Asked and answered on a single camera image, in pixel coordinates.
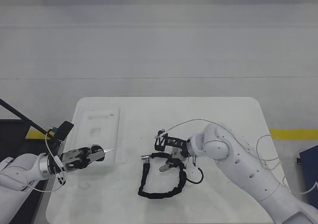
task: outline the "gray floor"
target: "gray floor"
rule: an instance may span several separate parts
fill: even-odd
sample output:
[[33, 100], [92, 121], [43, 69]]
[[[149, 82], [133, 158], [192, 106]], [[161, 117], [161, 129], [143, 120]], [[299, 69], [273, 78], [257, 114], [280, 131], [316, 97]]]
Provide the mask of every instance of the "gray floor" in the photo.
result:
[[[40, 125], [86, 96], [251, 96], [269, 128], [318, 128], [318, 3], [80, 2], [0, 1], [0, 97]], [[275, 143], [294, 192], [317, 143]]]

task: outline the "black pole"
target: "black pole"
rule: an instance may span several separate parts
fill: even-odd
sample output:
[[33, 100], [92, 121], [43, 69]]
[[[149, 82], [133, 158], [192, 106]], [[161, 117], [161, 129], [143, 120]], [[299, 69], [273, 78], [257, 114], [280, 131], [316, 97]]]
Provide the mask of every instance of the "black pole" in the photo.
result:
[[[46, 130], [41, 128], [39, 125], [37, 125], [35, 122], [33, 122], [32, 120], [30, 120], [28, 117], [24, 116], [23, 114], [21, 114], [18, 110], [16, 110], [15, 108], [13, 108], [10, 104], [6, 103], [5, 101], [3, 101], [0, 98], [0, 105], [3, 106], [4, 108], [6, 108], [8, 111], [10, 111], [12, 114], [15, 114], [16, 116], [18, 116], [19, 118], [21, 118], [22, 120], [28, 122], [31, 124], [32, 127], [36, 128], [37, 130], [39, 130], [42, 134], [47, 134]], [[51, 134], [47, 135], [50, 139], [57, 141], [57, 139], [55, 137], [53, 137]]]

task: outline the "yellow floor stripe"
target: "yellow floor stripe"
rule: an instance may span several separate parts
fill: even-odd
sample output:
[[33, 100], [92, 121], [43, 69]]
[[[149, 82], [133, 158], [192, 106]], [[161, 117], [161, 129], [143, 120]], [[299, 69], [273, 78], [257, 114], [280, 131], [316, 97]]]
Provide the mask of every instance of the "yellow floor stripe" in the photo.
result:
[[[318, 129], [270, 129], [272, 138], [281, 140], [318, 140]], [[44, 139], [38, 130], [29, 130], [26, 139]]]

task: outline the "robotic arm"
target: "robotic arm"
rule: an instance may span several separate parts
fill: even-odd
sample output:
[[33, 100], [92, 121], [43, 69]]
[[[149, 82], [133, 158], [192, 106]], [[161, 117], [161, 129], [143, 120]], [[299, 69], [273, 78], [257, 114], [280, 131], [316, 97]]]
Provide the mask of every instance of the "robotic arm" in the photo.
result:
[[261, 162], [252, 148], [235, 138], [227, 128], [209, 124], [202, 133], [190, 137], [190, 156], [213, 158], [217, 167], [239, 188], [250, 194], [276, 224], [318, 224], [318, 210], [294, 197]]
[[[94, 161], [103, 161], [106, 151], [109, 150], [94, 145], [65, 152], [59, 157], [64, 165], [62, 169], [64, 172], [84, 169]], [[48, 153], [4, 159], [0, 163], [0, 223], [9, 223], [36, 184], [60, 170]]]

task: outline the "white table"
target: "white table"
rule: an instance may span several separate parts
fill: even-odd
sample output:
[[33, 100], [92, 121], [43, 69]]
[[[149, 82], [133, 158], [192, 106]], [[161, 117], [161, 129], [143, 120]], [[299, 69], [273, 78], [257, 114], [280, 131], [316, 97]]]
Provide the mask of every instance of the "white table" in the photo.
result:
[[[142, 177], [141, 155], [154, 152], [157, 131], [193, 118], [223, 122], [252, 146], [269, 134], [259, 103], [250, 97], [87, 97], [80, 108], [120, 108], [119, 134], [113, 169], [91, 164], [67, 175], [66, 185], [51, 193], [47, 220], [57, 223], [268, 223], [272, 222], [259, 204], [233, 185], [209, 158], [199, 158], [204, 171], [199, 185], [187, 183], [179, 195], [149, 200], [137, 195]], [[177, 127], [170, 136], [186, 139], [201, 132], [206, 122], [195, 121]], [[67, 142], [73, 145], [74, 134]], [[71, 150], [65, 146], [64, 151]], [[277, 157], [270, 138], [260, 142], [264, 158]], [[151, 161], [145, 190], [167, 192], [177, 185], [178, 170], [159, 173], [164, 159]], [[193, 178], [197, 170], [188, 168]], [[281, 165], [273, 171], [278, 180]]]

